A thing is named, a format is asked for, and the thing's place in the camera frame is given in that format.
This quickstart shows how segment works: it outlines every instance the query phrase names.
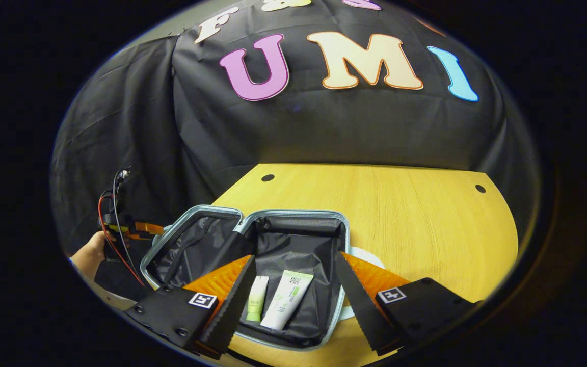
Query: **black cloth backdrop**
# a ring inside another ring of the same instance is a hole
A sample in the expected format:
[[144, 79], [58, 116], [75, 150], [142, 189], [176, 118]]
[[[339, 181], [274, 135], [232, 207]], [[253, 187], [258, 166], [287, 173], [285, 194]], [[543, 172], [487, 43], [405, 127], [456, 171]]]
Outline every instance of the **black cloth backdrop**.
[[[112, 56], [77, 94], [56, 138], [50, 194], [66, 251], [75, 252], [95, 232], [98, 195], [128, 165], [126, 209], [159, 225], [173, 223], [191, 206], [214, 202], [257, 163], [475, 170], [498, 186], [522, 241], [538, 210], [541, 180], [536, 147], [512, 95], [466, 46], [395, 5], [376, 3], [382, 10], [341, 0], [273, 12], [261, 10], [263, 2], [237, 3], [240, 10], [200, 44], [194, 44], [196, 26]], [[323, 54], [306, 39], [319, 31], [343, 33], [363, 48], [373, 33], [398, 37], [424, 88], [389, 87], [383, 70], [371, 86], [351, 65], [358, 86], [324, 88]], [[252, 81], [266, 81], [270, 72], [263, 53], [252, 45], [273, 33], [284, 35], [280, 46], [289, 83], [276, 97], [244, 100], [219, 60], [244, 48]], [[449, 92], [450, 79], [427, 46], [459, 59], [478, 102]], [[137, 265], [148, 245], [132, 247]], [[127, 274], [121, 280], [121, 266], [102, 265], [96, 281], [139, 297], [138, 290], [123, 285], [133, 279]]]

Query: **open suitcase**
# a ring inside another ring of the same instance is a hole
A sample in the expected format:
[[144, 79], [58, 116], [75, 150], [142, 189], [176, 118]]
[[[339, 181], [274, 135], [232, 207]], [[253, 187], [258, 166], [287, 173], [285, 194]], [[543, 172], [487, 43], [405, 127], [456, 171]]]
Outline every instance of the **open suitcase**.
[[235, 332], [275, 348], [308, 351], [328, 341], [344, 302], [335, 274], [337, 251], [350, 251], [349, 223], [341, 213], [258, 211], [243, 218], [237, 209], [199, 205], [154, 238], [141, 271], [154, 288], [166, 283], [184, 286], [242, 256], [255, 255], [257, 275], [269, 277], [263, 314], [284, 270], [314, 274], [283, 330], [247, 321], [244, 307]]

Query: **green tube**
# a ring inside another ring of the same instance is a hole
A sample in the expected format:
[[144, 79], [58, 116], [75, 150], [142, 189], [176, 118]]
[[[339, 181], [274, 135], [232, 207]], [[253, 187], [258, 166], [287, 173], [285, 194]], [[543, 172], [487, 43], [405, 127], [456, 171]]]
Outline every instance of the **green tube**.
[[266, 296], [266, 285], [269, 283], [269, 277], [256, 276], [251, 287], [249, 295], [248, 315], [246, 321], [261, 321], [261, 309], [264, 307], [264, 297]]

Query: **black fabric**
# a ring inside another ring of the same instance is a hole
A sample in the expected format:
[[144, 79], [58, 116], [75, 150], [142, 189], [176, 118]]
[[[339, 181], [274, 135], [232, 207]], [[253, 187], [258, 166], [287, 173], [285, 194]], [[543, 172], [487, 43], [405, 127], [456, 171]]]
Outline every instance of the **black fabric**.
[[[149, 267], [149, 272], [163, 282], [169, 279], [166, 274], [173, 272], [170, 284], [184, 286], [237, 258], [256, 255], [257, 275], [269, 277], [263, 314], [284, 270], [314, 274], [284, 330], [246, 321], [244, 307], [237, 331], [292, 348], [319, 344], [328, 334], [340, 291], [334, 257], [337, 251], [345, 250], [343, 223], [331, 218], [265, 217], [256, 219], [247, 234], [241, 235], [232, 232], [230, 219], [224, 221], [213, 214], [196, 218], [184, 223], [179, 229], [182, 233], [165, 244], [152, 260], [157, 266]], [[178, 258], [177, 253], [188, 256]]]
[[[385, 1], [378, 2], [381, 11], [341, 0], [274, 12], [261, 5], [238, 3], [240, 10], [199, 44], [196, 25], [177, 37], [124, 49], [83, 86], [51, 159], [51, 205], [68, 252], [95, 232], [98, 195], [128, 165], [128, 212], [159, 225], [173, 223], [191, 206], [211, 204], [257, 163], [475, 170], [491, 177], [512, 211], [519, 239], [526, 237], [540, 202], [538, 153], [513, 96], [478, 56]], [[349, 65], [359, 85], [324, 88], [324, 57], [306, 39], [318, 31], [341, 32], [362, 47], [373, 33], [398, 37], [424, 87], [391, 88], [383, 82], [384, 70], [371, 86]], [[252, 81], [266, 81], [263, 53], [252, 45], [273, 33], [284, 35], [289, 83], [276, 97], [243, 100], [219, 60], [244, 48]], [[478, 102], [449, 92], [450, 79], [429, 45], [459, 59]], [[114, 283], [101, 285], [121, 291]]]
[[314, 274], [314, 279], [283, 330], [246, 321], [245, 307], [237, 332], [292, 348], [317, 346], [328, 334], [341, 288], [334, 258], [345, 251], [345, 226], [338, 219], [266, 217], [252, 227], [247, 237], [257, 244], [257, 275], [269, 277], [262, 315], [284, 270]]
[[238, 217], [218, 213], [195, 214], [182, 224], [180, 233], [163, 246], [147, 270], [161, 283], [177, 287], [198, 279], [209, 272], [205, 269], [214, 260], [238, 220]]

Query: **tube cap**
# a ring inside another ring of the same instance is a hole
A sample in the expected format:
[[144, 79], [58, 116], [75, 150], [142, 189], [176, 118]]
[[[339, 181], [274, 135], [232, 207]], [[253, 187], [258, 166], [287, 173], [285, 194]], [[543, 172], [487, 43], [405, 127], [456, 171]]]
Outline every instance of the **tube cap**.
[[261, 315], [259, 315], [257, 312], [249, 312], [246, 315], [246, 321], [261, 321]]

